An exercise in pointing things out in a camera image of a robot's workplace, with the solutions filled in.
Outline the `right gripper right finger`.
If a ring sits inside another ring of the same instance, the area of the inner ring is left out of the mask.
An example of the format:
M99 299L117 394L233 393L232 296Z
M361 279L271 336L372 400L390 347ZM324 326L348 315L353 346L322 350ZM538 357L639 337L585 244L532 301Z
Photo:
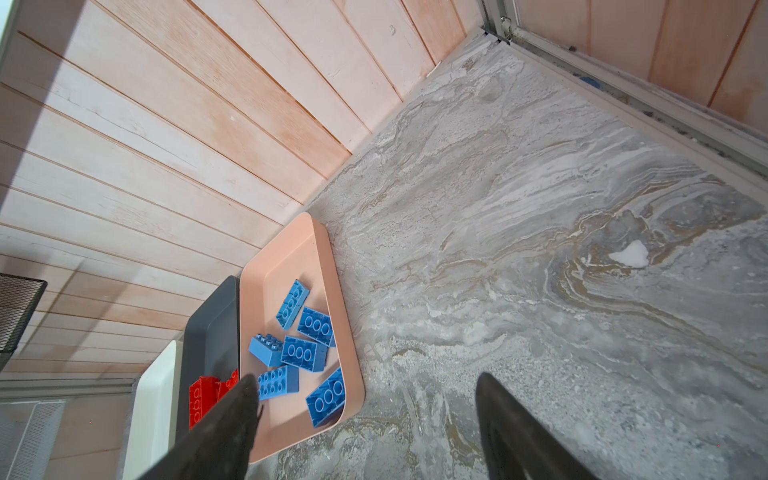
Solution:
M475 390L480 438L490 479L593 479L490 373Z

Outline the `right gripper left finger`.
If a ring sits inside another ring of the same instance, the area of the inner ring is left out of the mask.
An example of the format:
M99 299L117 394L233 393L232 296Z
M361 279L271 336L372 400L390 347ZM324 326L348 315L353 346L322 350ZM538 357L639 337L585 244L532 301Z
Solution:
M247 374L144 479L243 479L263 408L256 378Z

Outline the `red lego brick low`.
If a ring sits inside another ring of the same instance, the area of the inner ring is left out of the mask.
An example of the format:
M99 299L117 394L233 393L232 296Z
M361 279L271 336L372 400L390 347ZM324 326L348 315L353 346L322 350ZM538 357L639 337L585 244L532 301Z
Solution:
M192 429L217 403L219 380L201 376L189 387L189 429Z

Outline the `blue lego brick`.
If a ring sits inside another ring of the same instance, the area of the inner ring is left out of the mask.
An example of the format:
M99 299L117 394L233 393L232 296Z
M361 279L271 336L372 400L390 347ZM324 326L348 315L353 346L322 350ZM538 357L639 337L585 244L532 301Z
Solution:
M335 337L331 317L322 312L304 307L297 330L315 342L335 348Z
M337 368L307 398L306 404L312 426L326 424L346 402L346 389L341 368Z
M276 314L276 320L283 330L288 331L291 329L294 321L299 316L309 293L310 289L303 283L299 280L294 281Z
M258 376L259 398L269 400L299 392L299 369L283 365Z
M249 352L267 368L280 367L283 352L283 342L271 334L257 334L251 339Z

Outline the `blue lego brick low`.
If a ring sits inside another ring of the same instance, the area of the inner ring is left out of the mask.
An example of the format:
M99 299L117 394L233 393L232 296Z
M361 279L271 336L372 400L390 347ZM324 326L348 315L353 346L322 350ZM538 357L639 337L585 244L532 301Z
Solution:
M286 336L283 342L281 362L312 373L325 370L328 347L311 340Z

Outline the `red lego brick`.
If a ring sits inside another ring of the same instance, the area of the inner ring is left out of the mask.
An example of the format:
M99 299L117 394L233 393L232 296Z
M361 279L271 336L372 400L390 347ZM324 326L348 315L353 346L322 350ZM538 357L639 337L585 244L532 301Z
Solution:
M220 401L239 381L239 370L235 369L231 376L217 384L217 400Z

